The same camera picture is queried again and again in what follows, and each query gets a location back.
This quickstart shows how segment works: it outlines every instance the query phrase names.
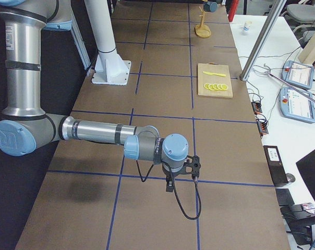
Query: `cup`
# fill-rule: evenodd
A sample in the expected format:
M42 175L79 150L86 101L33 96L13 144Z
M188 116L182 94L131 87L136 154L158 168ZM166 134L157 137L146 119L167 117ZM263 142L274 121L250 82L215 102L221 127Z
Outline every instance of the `cup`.
M245 22L245 25L243 26L243 32L244 33L248 33L249 32L251 24L252 24L252 21L246 21Z

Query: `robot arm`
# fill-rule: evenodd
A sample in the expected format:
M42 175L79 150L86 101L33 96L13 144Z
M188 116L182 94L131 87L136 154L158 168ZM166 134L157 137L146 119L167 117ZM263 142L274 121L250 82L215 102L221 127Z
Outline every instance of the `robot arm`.
M85 0L85 3L99 49L98 64L102 68L102 73L94 78L115 84L119 77L124 79L128 75L129 68L117 54L110 17L104 6L106 1ZM103 29L98 23L99 11L106 12L101 14L108 21L103 23ZM124 145L127 158L162 164L169 192L173 191L173 177L178 174L191 174L197 181L199 158L194 156L190 157L191 162L186 161L189 145L180 134L164 139L152 126L76 120L46 114L40 107L41 29L70 30L70 0L0 0L0 16L6 22L7 49L8 106L2 112L4 120L0 121L0 149L4 153L21 156L50 142L70 139L119 144Z

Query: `red object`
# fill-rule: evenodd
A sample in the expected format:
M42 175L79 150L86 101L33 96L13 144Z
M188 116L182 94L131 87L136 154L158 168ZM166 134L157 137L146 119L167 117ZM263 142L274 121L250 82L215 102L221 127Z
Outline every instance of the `red object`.
M231 5L231 9L229 10L229 14L228 14L228 20L230 22L233 21L234 16L235 16L235 12L237 9L237 6L239 5L240 0L233 0L232 5Z

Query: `white table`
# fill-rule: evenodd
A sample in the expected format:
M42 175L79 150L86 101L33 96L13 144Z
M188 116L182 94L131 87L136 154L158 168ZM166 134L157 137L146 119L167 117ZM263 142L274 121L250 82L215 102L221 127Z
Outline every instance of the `white table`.
M236 15L231 23L231 29L235 40L240 63L242 68L246 64L247 58L255 44L255 41L263 27L266 16L241 16ZM247 34L243 32L245 21L251 21L252 25ZM285 53L290 53L300 45L293 35L290 27L283 17L279 17L273 30L271 31L265 45L260 53L260 56L278 56ZM290 57L289 60L298 60L298 54L301 48L297 49ZM258 58L255 65L262 66L264 64L271 68L282 68L288 55L282 57L269 57ZM272 73L281 77L281 69L272 70ZM312 196L310 195L302 177L297 169L296 162L302 159L315 149L315 123L308 124L305 122L288 119L282 116L280 111L280 104L276 97L282 87L282 83L276 81L268 76L261 76L255 72L251 72L248 81L255 85L260 95L264 96L262 100L263 114L269 118L268 131L269 134L265 135L262 139L263 145L277 146L282 158L284 169L286 173L291 173L296 177L296 181L284 188L289 188L295 204L302 204L312 202L315 204ZM257 90L247 82L247 87ZM315 82L310 90L315 93ZM289 235L290 246L296 249L296 243L293 236Z

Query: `wooden cutting board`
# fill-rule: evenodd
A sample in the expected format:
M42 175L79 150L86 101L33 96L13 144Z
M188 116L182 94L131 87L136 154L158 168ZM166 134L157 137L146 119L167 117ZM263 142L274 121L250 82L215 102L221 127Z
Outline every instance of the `wooden cutting board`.
M210 76L208 74L203 73L203 71L212 73L222 73L226 74L226 76L225 77ZM207 90L204 88L204 85L206 83L226 84L228 86L228 90L226 91ZM232 98L233 90L228 65L198 64L198 95Z

